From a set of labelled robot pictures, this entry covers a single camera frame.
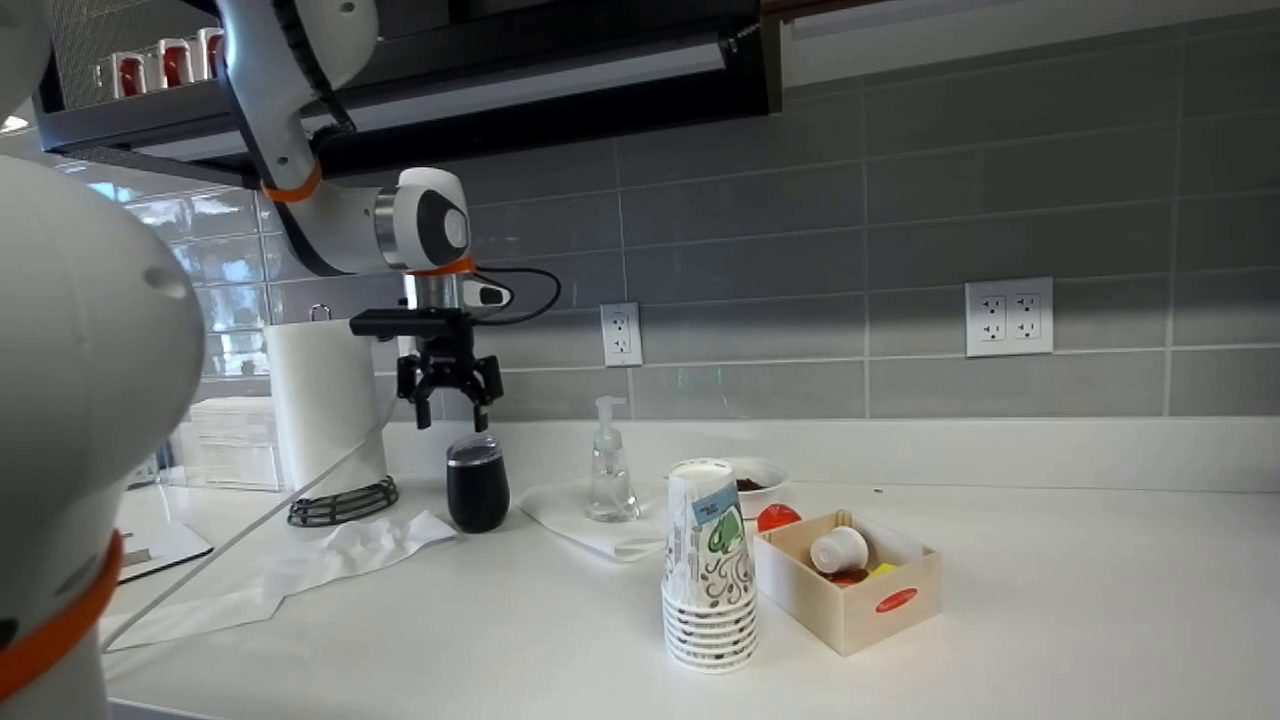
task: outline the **white countertop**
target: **white countertop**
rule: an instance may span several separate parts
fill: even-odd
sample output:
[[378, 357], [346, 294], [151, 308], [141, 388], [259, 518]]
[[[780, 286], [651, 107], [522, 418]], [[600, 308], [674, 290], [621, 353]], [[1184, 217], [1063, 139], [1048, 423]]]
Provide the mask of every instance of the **white countertop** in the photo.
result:
[[843, 661], [759, 604], [756, 655], [698, 674], [660, 646], [660, 561], [605, 563], [517, 511], [267, 626], [111, 654], [109, 688], [228, 720], [1280, 712], [1280, 496], [806, 485], [791, 500], [942, 547], [944, 616]]

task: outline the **backsplash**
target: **backsplash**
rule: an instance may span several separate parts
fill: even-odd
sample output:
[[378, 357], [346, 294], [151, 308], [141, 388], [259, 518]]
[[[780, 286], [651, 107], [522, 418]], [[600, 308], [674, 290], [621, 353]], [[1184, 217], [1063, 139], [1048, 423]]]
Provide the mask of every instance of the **backsplash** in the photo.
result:
[[[449, 165], [484, 263], [566, 277], [554, 317], [479, 331], [495, 418], [589, 420], [594, 397], [631, 397], [636, 420], [1280, 418], [1277, 77], [1280, 17], [1212, 20]], [[243, 346], [216, 347], [212, 391], [264, 388], [228, 385], [259, 374], [264, 320], [399, 302], [397, 277], [302, 271], [235, 196], [205, 217], [247, 259], [201, 277]], [[965, 286], [1020, 277], [1057, 279], [1057, 353], [969, 360]], [[600, 360], [616, 302], [644, 312], [644, 369]]]

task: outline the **paper towel roll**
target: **paper towel roll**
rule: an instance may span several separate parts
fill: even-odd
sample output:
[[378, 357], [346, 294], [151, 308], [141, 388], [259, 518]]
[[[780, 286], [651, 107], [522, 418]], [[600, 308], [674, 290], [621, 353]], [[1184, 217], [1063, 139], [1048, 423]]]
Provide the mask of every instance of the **paper towel roll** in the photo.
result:
[[303, 487], [328, 474], [310, 496], [336, 496], [389, 477], [370, 339], [346, 320], [271, 325], [271, 405], [283, 487]]

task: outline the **black cable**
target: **black cable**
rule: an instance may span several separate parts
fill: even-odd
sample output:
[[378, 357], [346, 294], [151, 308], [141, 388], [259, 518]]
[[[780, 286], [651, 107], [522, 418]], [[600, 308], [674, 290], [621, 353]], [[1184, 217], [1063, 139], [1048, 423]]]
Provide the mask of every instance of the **black cable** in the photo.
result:
[[535, 317], [547, 317], [561, 303], [566, 286], [547, 270], [484, 270], [479, 279], [489, 279], [489, 271], [491, 277], [539, 277], [539, 279], [554, 279], [554, 298], [539, 308], [525, 312], [525, 317], [478, 317], [478, 325], [528, 325]]

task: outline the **black mug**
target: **black mug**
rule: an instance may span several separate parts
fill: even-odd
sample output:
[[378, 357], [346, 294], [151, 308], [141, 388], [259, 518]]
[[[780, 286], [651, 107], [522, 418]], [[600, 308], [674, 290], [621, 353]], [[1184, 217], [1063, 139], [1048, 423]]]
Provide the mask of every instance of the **black mug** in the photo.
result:
[[463, 533], [491, 533], [507, 519], [507, 469], [491, 438], [449, 444], [449, 518]]

